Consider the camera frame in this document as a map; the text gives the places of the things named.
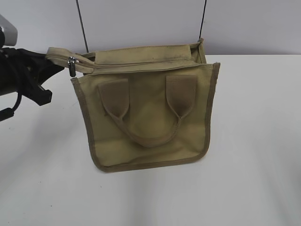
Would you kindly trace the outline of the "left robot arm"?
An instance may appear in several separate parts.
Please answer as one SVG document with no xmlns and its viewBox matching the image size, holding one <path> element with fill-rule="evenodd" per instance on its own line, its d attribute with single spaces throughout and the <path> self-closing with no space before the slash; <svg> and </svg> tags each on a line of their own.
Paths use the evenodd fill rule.
<svg viewBox="0 0 301 226">
<path fill-rule="evenodd" d="M 17 104 L 27 97 L 39 106 L 48 104 L 52 92 L 42 84 L 63 70 L 46 59 L 45 54 L 23 48 L 15 49 L 18 31 L 5 17 L 0 17 L 0 94 L 17 92 Z"/>
</svg>

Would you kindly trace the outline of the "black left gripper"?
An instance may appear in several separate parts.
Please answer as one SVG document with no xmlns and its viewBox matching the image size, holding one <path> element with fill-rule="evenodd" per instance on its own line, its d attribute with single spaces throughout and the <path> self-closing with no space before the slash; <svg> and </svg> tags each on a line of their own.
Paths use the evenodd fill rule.
<svg viewBox="0 0 301 226">
<path fill-rule="evenodd" d="M 52 63 L 45 54 L 23 48 L 0 50 L 0 94 L 20 92 L 39 106 L 49 104 L 52 92 L 38 84 L 65 68 Z"/>
</svg>

